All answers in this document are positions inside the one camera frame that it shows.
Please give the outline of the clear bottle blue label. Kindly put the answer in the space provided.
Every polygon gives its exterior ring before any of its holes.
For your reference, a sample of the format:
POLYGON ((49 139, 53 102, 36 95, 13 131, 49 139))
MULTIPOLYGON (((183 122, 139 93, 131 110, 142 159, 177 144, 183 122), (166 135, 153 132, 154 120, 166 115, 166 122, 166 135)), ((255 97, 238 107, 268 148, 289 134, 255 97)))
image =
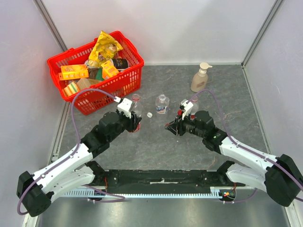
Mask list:
POLYGON ((161 94, 156 98, 155 104, 158 114, 166 114, 169 106, 169 98, 165 94, 161 94))

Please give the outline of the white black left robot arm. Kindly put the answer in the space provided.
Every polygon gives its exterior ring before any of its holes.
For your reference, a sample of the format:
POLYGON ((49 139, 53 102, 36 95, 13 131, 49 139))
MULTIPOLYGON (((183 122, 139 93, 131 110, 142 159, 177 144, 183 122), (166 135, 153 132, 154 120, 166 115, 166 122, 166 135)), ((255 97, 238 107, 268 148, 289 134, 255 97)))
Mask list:
POLYGON ((141 120, 134 111, 107 112, 68 153, 33 174, 23 172, 18 178, 17 213, 36 217, 75 188, 101 185, 104 170, 94 158, 124 131, 134 132, 141 120))

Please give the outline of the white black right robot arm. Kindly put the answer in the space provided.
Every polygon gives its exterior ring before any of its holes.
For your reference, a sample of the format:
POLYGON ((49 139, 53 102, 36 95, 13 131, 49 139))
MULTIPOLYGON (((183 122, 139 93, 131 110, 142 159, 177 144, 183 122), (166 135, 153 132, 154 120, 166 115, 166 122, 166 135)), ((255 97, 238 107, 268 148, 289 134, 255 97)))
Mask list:
POLYGON ((288 207, 303 190, 303 176, 294 160, 286 154, 277 157, 240 143, 215 126, 207 111, 198 111, 194 119, 178 115, 165 129, 176 136, 186 132, 202 138, 210 151, 231 157, 241 163, 230 164, 217 174, 222 186, 242 183, 262 190, 277 204, 288 207))

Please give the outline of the clear bottle red label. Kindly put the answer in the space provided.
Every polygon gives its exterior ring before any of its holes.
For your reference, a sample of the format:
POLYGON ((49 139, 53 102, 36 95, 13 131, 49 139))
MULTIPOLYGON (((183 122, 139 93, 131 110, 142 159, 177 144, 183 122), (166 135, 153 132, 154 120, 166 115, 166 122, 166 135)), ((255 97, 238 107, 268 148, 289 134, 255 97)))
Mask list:
MULTIPOLYGON (((142 103, 141 103, 141 96, 139 94, 133 94, 132 95, 132 102, 134 104, 133 107, 132 107, 132 111, 134 111, 138 117, 141 117, 142 116, 142 110, 143 110, 143 106, 142 106, 142 103)), ((131 133, 131 136, 132 137, 139 136, 140 128, 141 128, 141 122, 138 123, 136 130, 131 133)))

